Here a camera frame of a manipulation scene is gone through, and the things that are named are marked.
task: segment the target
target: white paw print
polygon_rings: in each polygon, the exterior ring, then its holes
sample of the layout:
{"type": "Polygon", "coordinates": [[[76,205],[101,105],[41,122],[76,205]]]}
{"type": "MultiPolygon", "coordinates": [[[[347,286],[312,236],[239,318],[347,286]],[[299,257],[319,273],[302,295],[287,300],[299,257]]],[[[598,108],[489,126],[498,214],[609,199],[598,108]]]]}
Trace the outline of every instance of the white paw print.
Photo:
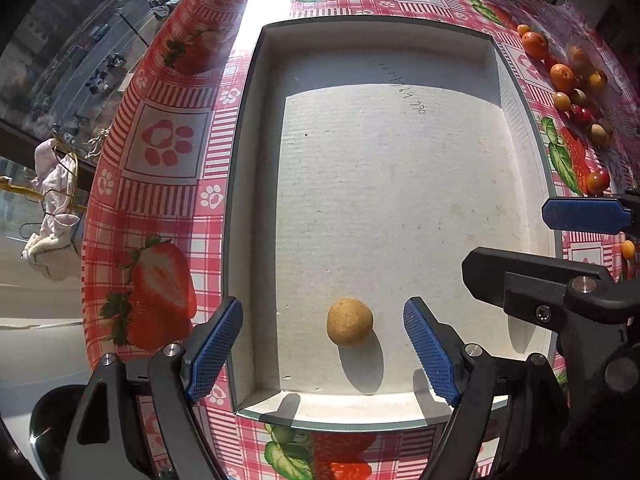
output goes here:
{"type": "Polygon", "coordinates": [[[220,186],[215,184],[214,186],[207,186],[206,189],[200,194],[200,205],[203,207],[210,207],[212,209],[217,208],[222,199],[225,196],[220,193],[220,186]]]}
{"type": "Polygon", "coordinates": [[[98,177],[98,193],[101,195],[110,195],[113,193],[113,186],[115,186],[116,183],[111,177],[111,171],[102,170],[102,173],[98,177]]]}
{"type": "Polygon", "coordinates": [[[235,103],[240,95],[240,91],[237,88],[232,88],[231,90],[224,90],[222,95],[220,96],[220,101],[225,105],[230,103],[235,103]]]}
{"type": "Polygon", "coordinates": [[[146,78],[145,70],[140,70],[140,72],[138,72],[138,77],[136,78],[136,86],[142,90],[143,88],[146,88],[148,83],[149,79],[146,78]]]}
{"type": "Polygon", "coordinates": [[[211,404],[224,404],[226,399],[226,393],[217,384],[213,385],[213,389],[209,394],[209,402],[211,404]]]}

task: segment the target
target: black round object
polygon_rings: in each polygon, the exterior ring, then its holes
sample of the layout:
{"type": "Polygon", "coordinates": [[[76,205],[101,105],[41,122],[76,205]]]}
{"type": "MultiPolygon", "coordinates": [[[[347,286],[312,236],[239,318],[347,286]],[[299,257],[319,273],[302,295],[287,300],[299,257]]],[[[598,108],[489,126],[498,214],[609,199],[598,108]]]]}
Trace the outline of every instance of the black round object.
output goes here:
{"type": "Polygon", "coordinates": [[[49,480],[57,480],[60,474],[66,437],[85,386],[68,384],[51,390],[38,401],[31,413],[30,442],[49,480]]]}

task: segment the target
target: plaid pattern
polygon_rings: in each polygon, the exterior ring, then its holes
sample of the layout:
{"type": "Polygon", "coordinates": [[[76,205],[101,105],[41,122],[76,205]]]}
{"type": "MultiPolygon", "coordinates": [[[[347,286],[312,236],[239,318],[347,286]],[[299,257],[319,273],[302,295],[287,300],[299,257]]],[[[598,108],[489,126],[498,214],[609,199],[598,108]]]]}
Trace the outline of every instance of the plaid pattern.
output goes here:
{"type": "MultiPolygon", "coordinates": [[[[484,1],[502,7],[518,22],[531,23],[547,31],[552,45],[564,41],[568,31],[574,29],[594,39],[598,52],[622,90],[616,107],[621,110],[616,112],[616,129],[625,135],[619,135],[615,146],[606,152],[589,150],[586,161],[591,169],[606,164],[612,182],[619,189],[636,183],[634,176],[640,174],[640,139],[635,133],[639,122],[638,96],[609,48],[588,29],[584,19],[570,5],[558,9],[539,0],[484,1]]],[[[127,289],[118,264],[126,262],[127,250],[141,247],[147,235],[171,238],[187,256],[197,296],[193,322],[209,319],[220,302],[222,223],[231,147],[251,53],[262,25],[314,16],[386,14],[478,30],[494,38],[536,121],[548,116],[553,118],[556,127],[564,125],[552,105],[552,88],[542,75],[542,65],[524,54],[515,31],[476,13],[469,0],[290,2],[288,13],[283,14],[282,6],[276,10],[277,5],[274,5],[272,15],[262,12],[259,16],[262,21],[257,24],[242,21],[247,4],[248,0],[184,0],[140,62],[118,108],[111,134],[102,150],[84,231],[82,312],[92,366],[106,351],[115,350],[124,358],[148,353],[133,347],[115,349],[104,339],[108,327],[98,316],[110,290],[122,292],[127,289]],[[225,66],[200,75],[181,75],[164,64],[167,40],[184,38],[207,27],[219,28],[230,38],[236,38],[233,46],[233,39],[227,46],[229,53],[225,66]],[[244,31],[242,40],[239,30],[244,31]],[[171,118],[176,125],[186,124],[193,131],[192,158],[171,171],[162,166],[156,166],[154,171],[146,170],[142,157],[137,155],[142,153],[140,130],[159,116],[171,118]]],[[[548,144],[542,130],[540,136],[548,144]]],[[[552,177],[556,193],[570,196],[570,190],[553,169],[552,177]]],[[[622,240],[622,236],[563,233],[562,257],[602,264],[617,277],[622,268],[622,240]]],[[[562,358],[556,356],[556,372],[563,366],[562,358]]],[[[167,466],[168,457],[153,405],[149,399],[141,399],[140,405],[156,465],[167,466]]],[[[263,425],[231,413],[225,369],[195,413],[229,478],[273,480],[278,476],[264,459],[264,446],[270,436],[263,425]]],[[[372,480],[417,478],[443,428],[444,425],[439,424],[420,430],[380,434],[364,453],[364,459],[372,467],[372,480]]],[[[478,463],[476,478],[488,473],[491,461],[491,458],[483,458],[478,463]]]]}

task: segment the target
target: red paw print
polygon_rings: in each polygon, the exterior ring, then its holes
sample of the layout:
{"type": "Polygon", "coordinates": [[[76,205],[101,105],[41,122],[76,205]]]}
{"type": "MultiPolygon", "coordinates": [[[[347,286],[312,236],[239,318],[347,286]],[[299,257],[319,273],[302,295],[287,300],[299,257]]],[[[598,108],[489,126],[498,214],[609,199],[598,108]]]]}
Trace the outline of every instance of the red paw print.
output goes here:
{"type": "Polygon", "coordinates": [[[188,140],[193,137],[193,130],[188,126],[178,126],[169,119],[160,119],[142,132],[142,141],[149,145],[145,150],[145,160],[151,166],[171,167],[178,164],[178,153],[191,153],[193,146],[188,140]]]}

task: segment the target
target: table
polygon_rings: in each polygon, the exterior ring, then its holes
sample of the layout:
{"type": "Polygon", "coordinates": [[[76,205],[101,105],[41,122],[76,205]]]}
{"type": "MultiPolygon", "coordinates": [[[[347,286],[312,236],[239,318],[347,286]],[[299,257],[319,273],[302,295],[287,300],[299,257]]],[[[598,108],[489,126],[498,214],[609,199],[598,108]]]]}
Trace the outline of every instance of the table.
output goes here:
{"type": "MultiPolygon", "coordinates": [[[[640,174],[638,96],[611,50],[570,4],[554,7],[541,0],[184,0],[141,60],[98,164],[82,250],[84,330],[92,366],[107,351],[115,350],[124,358],[147,355],[166,341],[186,335],[190,323],[170,314],[159,319],[145,311],[144,303],[150,298],[164,302],[167,312],[185,309],[193,323],[204,322],[213,313],[221,299],[223,214],[234,125],[258,34],[267,23],[342,14],[435,20],[491,35],[536,121],[549,117],[557,128],[563,121],[552,105],[548,78],[542,66],[526,56],[513,28],[527,23],[542,30],[557,49],[563,48],[568,32],[575,31],[593,44],[620,88],[615,119],[624,130],[612,148],[597,153],[589,148],[583,163],[590,170],[606,165],[617,189],[636,184],[634,176],[640,174]],[[493,12],[479,12],[480,7],[493,12]],[[182,56],[187,48],[191,54],[182,56]],[[160,260],[172,277],[153,281],[136,271],[145,266],[157,269],[160,260]],[[154,296],[154,290],[162,294],[154,296]],[[127,338],[136,346],[114,346],[127,338]]],[[[540,136],[547,145],[542,126],[540,136]]],[[[553,170],[552,176],[558,196],[575,194],[553,170]]],[[[622,267],[622,240],[622,235],[563,232],[562,255],[603,264],[616,278],[622,267]]],[[[559,356],[554,368],[562,373],[559,356]]],[[[150,400],[142,399],[141,408],[154,459],[164,467],[168,457],[150,400]]],[[[231,413],[225,371],[210,396],[196,408],[196,415],[229,478],[274,478],[265,448],[273,448],[268,444],[272,440],[286,442],[293,435],[231,413]]],[[[423,469],[443,428],[436,425],[355,436],[298,431],[292,445],[304,447],[313,457],[316,478],[331,478],[338,470],[353,480],[413,478],[423,469]],[[335,465],[340,462],[348,465],[335,465]]],[[[479,475],[489,471],[494,451],[495,440],[485,443],[479,475]]],[[[311,480],[314,475],[310,466],[279,472],[289,480],[311,480]]]]}

